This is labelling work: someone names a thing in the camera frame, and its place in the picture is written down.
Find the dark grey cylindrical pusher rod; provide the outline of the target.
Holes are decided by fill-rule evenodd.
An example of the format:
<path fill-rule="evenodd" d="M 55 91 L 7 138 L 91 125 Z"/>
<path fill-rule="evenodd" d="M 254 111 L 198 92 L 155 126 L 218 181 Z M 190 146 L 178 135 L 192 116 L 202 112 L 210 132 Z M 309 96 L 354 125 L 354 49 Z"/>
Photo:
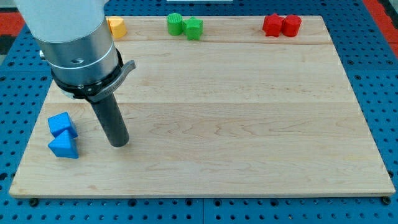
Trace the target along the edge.
<path fill-rule="evenodd" d="M 115 96 L 111 94 L 91 104 L 91 107 L 110 145 L 114 147 L 125 146 L 129 141 L 129 133 Z"/>

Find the black clamp ring with lever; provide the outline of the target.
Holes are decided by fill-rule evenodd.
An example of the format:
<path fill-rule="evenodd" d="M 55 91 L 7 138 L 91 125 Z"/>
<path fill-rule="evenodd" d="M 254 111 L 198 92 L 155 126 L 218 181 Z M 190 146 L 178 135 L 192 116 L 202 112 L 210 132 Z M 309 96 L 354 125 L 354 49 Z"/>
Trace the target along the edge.
<path fill-rule="evenodd" d="M 121 53 L 118 49 L 116 49 L 116 52 L 118 64 L 115 69 L 105 78 L 93 84 L 77 86 L 66 84 L 57 78 L 51 70 L 52 79 L 67 97 L 71 99 L 84 99 L 95 104 L 113 94 L 113 92 L 121 86 L 127 75 L 136 68 L 135 61 L 130 60 L 123 63 Z"/>

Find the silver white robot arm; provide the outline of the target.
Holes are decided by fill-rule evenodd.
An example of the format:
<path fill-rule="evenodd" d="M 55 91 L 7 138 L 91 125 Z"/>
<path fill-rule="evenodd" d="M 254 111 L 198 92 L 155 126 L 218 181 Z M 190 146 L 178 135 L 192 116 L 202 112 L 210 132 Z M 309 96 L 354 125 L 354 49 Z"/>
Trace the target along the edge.
<path fill-rule="evenodd" d="M 110 145 L 128 143 L 114 91 L 136 67 L 123 62 L 99 0 L 15 0 L 50 65 L 52 78 L 71 99 L 84 99 L 95 111 Z"/>

